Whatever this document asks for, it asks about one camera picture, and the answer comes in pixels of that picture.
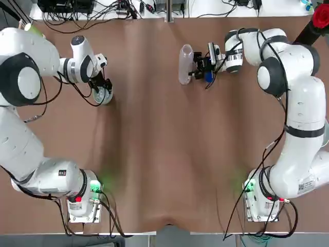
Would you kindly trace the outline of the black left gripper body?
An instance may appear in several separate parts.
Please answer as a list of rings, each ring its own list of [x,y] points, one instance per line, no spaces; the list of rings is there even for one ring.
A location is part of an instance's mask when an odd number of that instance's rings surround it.
[[[93,77],[93,84],[95,86],[106,86],[106,80],[102,73],[98,73],[96,76]]]

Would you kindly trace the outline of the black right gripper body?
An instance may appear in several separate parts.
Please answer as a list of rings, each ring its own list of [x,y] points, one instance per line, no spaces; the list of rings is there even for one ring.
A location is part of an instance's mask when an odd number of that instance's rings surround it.
[[[205,73],[212,72],[214,70],[214,68],[215,68],[215,65],[212,64],[210,57],[207,57],[207,56],[201,57],[199,70],[202,75],[204,75]]]

